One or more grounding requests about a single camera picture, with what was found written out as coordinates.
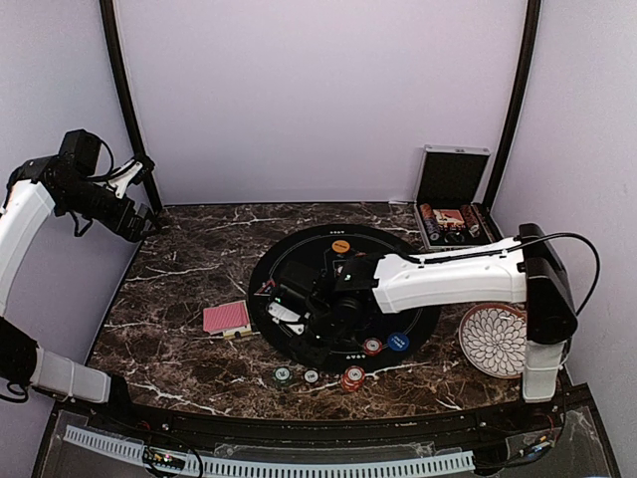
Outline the black poker chip stack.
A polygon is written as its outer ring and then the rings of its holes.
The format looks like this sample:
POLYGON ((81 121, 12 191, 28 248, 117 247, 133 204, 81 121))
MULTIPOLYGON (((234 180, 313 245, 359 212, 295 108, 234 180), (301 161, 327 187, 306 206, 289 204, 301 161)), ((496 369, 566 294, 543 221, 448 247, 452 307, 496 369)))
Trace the black poker chip stack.
POLYGON ((319 381, 319 372, 315 369, 308 369, 304 373, 304 381, 306 383, 316 383, 319 381))

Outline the red poker chip stack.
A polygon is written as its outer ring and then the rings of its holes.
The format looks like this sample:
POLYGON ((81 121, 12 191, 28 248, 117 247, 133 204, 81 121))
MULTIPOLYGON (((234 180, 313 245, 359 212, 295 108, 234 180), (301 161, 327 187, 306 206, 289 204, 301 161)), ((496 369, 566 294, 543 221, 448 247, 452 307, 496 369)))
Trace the red poker chip stack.
POLYGON ((340 378, 341 387, 347 392, 359 390, 365 380, 365 371, 358 365, 348 367, 340 378))

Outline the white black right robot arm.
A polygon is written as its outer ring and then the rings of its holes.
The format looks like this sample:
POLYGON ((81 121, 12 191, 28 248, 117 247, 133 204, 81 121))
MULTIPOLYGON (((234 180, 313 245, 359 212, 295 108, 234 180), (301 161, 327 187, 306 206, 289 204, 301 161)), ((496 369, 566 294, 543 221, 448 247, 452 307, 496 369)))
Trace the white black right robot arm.
POLYGON ((334 279, 291 263, 280 276, 279 289, 301 301, 311 331, 323 342, 349 329, 369 306, 388 315, 460 303, 525 304, 522 399, 509 408, 508 423, 528 432, 546 415, 563 350, 578 325, 579 312, 553 238, 527 223, 517 236, 479 247, 355 256, 334 279))

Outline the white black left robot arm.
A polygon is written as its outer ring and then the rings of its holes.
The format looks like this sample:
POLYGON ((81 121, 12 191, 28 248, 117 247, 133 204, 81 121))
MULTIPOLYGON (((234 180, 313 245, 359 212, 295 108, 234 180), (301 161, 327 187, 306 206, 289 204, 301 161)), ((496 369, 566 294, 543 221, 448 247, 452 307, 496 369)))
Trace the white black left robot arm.
MULTIPOLYGON (((98 221, 129 242, 159 232, 155 214, 126 194, 152 172, 149 157, 134 157, 109 176, 82 174, 78 159, 72 153, 32 159, 12 173, 1 208, 3 304, 28 249, 52 215, 98 221)), ((103 420, 119 434, 131 434, 140 425, 139 410, 115 395, 121 384, 113 375, 43 349, 7 319, 1 321, 1 376, 8 382, 11 402, 27 401, 29 389, 35 388, 60 400, 102 404, 103 420)))

